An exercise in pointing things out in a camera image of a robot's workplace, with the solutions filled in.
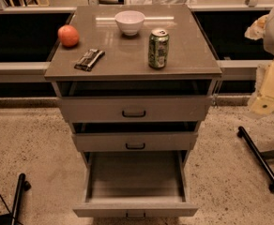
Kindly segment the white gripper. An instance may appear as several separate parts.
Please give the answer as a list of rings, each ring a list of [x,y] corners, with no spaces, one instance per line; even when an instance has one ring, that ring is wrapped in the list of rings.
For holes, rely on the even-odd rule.
[[[247,28],[244,37],[258,40],[265,35],[267,15],[258,18]],[[252,113],[269,115],[274,112],[274,60],[267,65],[259,65],[256,71],[256,93],[248,102]]]

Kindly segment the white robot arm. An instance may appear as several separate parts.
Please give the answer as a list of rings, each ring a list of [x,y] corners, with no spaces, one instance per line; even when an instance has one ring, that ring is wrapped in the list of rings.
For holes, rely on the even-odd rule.
[[[263,40],[264,50],[274,55],[274,8],[247,28],[245,38]],[[248,102],[251,113],[259,116],[274,112],[274,59],[256,69],[255,91]]]

